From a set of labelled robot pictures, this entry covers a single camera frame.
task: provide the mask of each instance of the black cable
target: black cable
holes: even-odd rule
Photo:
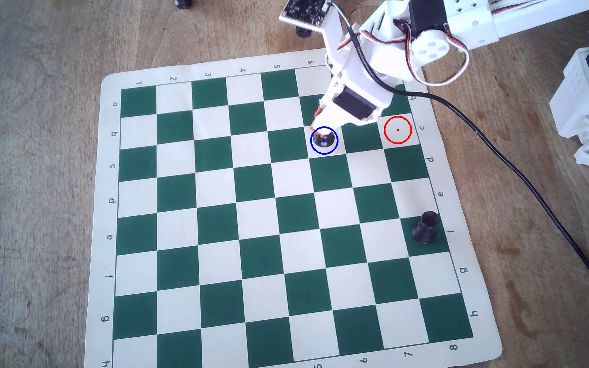
[[[337,7],[338,11],[342,11],[342,9],[339,6],[336,6],[336,7]],[[347,22],[345,22],[345,23],[347,25],[347,29],[351,29],[351,25],[347,24]],[[572,248],[577,253],[580,260],[585,264],[585,267],[589,271],[588,258],[585,256],[585,254],[583,253],[581,248],[578,246],[577,242],[569,234],[567,229],[565,229],[563,224],[560,223],[560,221],[558,220],[556,215],[554,215],[551,208],[549,208],[549,205],[544,201],[544,198],[542,198],[542,196],[540,196],[540,193],[538,193],[537,189],[533,186],[531,181],[521,171],[519,171],[519,169],[514,164],[512,164],[511,161],[509,161],[506,158],[506,156],[504,156],[501,152],[499,152],[497,147],[495,147],[492,144],[492,142],[490,142],[490,140],[485,136],[485,134],[483,134],[483,132],[481,132],[481,129],[479,129],[479,127],[476,126],[476,124],[474,124],[474,122],[472,122],[456,106],[449,103],[447,100],[445,100],[444,98],[442,98],[440,96],[436,96],[434,94],[430,94],[430,93],[426,93],[426,92],[402,91],[402,90],[398,90],[397,88],[393,88],[393,87],[390,87],[389,85],[387,85],[384,81],[382,81],[376,75],[376,73],[374,72],[374,70],[372,69],[370,64],[367,62],[367,59],[365,58],[361,44],[358,41],[358,37],[355,34],[353,34],[353,32],[349,32],[349,36],[351,37],[351,42],[353,43],[353,47],[356,49],[356,53],[358,54],[358,57],[361,60],[361,63],[363,64],[365,71],[370,75],[370,77],[372,77],[372,79],[374,80],[374,82],[376,82],[377,85],[379,85],[384,90],[387,90],[388,92],[392,92],[393,94],[397,94],[400,96],[425,97],[428,99],[432,99],[433,101],[439,102],[440,104],[443,104],[445,107],[447,107],[449,110],[453,111],[456,115],[458,115],[458,117],[462,121],[465,122],[465,124],[467,124],[472,130],[474,130],[474,132],[479,136],[479,138],[483,141],[483,143],[486,144],[487,148],[489,148],[490,151],[492,151],[495,154],[495,156],[497,156],[499,158],[499,160],[501,160],[504,164],[506,164],[506,166],[508,166],[524,182],[524,184],[526,184],[526,186],[529,188],[531,193],[533,193],[533,196],[535,196],[535,199],[537,199],[538,202],[540,202],[540,205],[542,205],[544,211],[547,213],[547,215],[549,215],[549,218],[551,218],[551,221],[554,222],[554,224],[558,228],[558,230],[560,230],[560,232],[563,234],[563,236],[568,240],[569,245],[572,246]]]

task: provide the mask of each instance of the white square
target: white square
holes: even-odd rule
[[[360,222],[352,188],[315,192],[315,207],[320,229]]]
[[[299,97],[270,99],[265,102],[267,130],[300,128],[304,126],[301,117]]]
[[[339,355],[333,312],[290,316],[290,336],[294,360]]]
[[[201,329],[203,368],[249,367],[244,323]]]
[[[289,232],[279,237],[284,273],[319,270],[326,266],[319,229]]]
[[[242,280],[245,322],[288,316],[288,298],[283,274]]]
[[[260,74],[239,75],[226,78],[226,95],[229,105],[262,101]]]
[[[228,106],[192,110],[192,133],[197,140],[230,136]]]
[[[272,164],[274,195],[289,197],[313,193],[313,176],[308,159]]]
[[[195,173],[194,182],[197,207],[236,201],[236,182],[232,168]]]
[[[354,187],[386,184],[390,182],[390,171],[386,152],[382,149],[347,154],[349,176]]]
[[[438,212],[429,178],[392,183],[397,211],[402,219],[419,217],[426,211]]]
[[[157,139],[156,114],[121,119],[120,149],[156,145]]]
[[[392,143],[386,138],[385,134],[379,134],[381,137],[381,143],[383,144],[383,148],[393,148],[393,147],[405,147],[410,145],[418,145],[420,144],[420,140],[418,139],[417,131],[415,130],[415,126],[413,125],[413,115],[412,114],[403,114],[403,115],[396,115],[405,117],[410,121],[410,125],[401,118],[394,118],[388,122],[392,116],[388,117],[380,117],[376,121],[376,125],[378,126],[378,131],[382,132],[383,128],[386,129],[386,134],[388,138],[392,139],[394,142],[403,142],[409,135],[407,141],[404,143]]]
[[[198,243],[196,208],[156,214],[158,250],[195,246]]]
[[[115,296],[148,293],[158,289],[156,252],[117,256]]]
[[[320,147],[313,142],[313,145],[315,146],[315,149],[313,149],[313,145],[310,144],[310,138],[313,134],[313,130],[310,129],[310,126],[304,127],[304,136],[306,137],[306,148],[308,150],[308,158],[337,156],[344,155],[347,153],[347,150],[344,146],[344,136],[342,135],[342,129],[338,128],[334,130],[337,136],[335,138],[336,141],[332,145],[328,147]]]
[[[299,96],[324,94],[331,83],[331,72],[325,65],[295,69]]]
[[[368,262],[406,258],[408,248],[399,219],[361,223],[365,257]]]
[[[156,146],[156,176],[183,175],[194,172],[194,141]]]
[[[119,193],[119,217],[156,213],[158,209],[156,178],[120,181]]]
[[[236,203],[240,239],[279,234],[276,199],[266,198]]]
[[[156,335],[118,339],[112,342],[112,362],[115,368],[158,366]]]
[[[199,246],[199,284],[242,279],[240,242],[201,244]]]
[[[328,268],[327,279],[334,310],[376,304],[367,263]]]
[[[233,167],[269,164],[270,141],[267,132],[231,136]]]
[[[376,305],[384,348],[429,342],[419,299]]]
[[[419,298],[460,293],[458,279],[448,251],[409,258]]]
[[[156,113],[192,110],[192,83],[156,86]]]
[[[171,333],[201,328],[199,285],[158,290],[156,332]]]

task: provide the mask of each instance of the chess piece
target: chess piece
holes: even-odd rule
[[[318,147],[326,148],[331,146],[335,143],[335,135],[333,133],[329,133],[326,136],[320,136],[319,134],[313,134],[313,143]]]
[[[440,216],[433,211],[422,213],[421,220],[413,227],[413,239],[420,244],[429,244],[435,239],[435,227],[440,223]]]
[[[311,31],[310,29],[306,29],[306,28],[301,28],[299,26],[297,26],[297,28],[294,29],[294,32],[301,38],[306,39],[309,38],[310,35],[313,34],[313,31]]]
[[[174,0],[174,4],[179,9],[187,9],[192,6],[192,0]]]

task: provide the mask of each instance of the chessboard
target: chessboard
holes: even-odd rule
[[[310,124],[324,50],[102,82],[86,367],[449,367],[501,354],[431,103]],[[426,91],[418,83],[402,90]],[[439,213],[437,236],[412,228]]]

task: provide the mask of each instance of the wood grain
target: wood grain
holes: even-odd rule
[[[195,1],[178,11],[171,0],[0,0],[0,367],[82,364],[106,75],[323,46],[277,20],[282,1]],[[344,3],[350,14],[375,4]],[[433,92],[474,119],[589,255],[589,168],[548,107],[588,25],[579,14],[481,47],[461,79]],[[503,355],[481,366],[589,366],[585,267],[519,179],[434,108],[503,340]]]

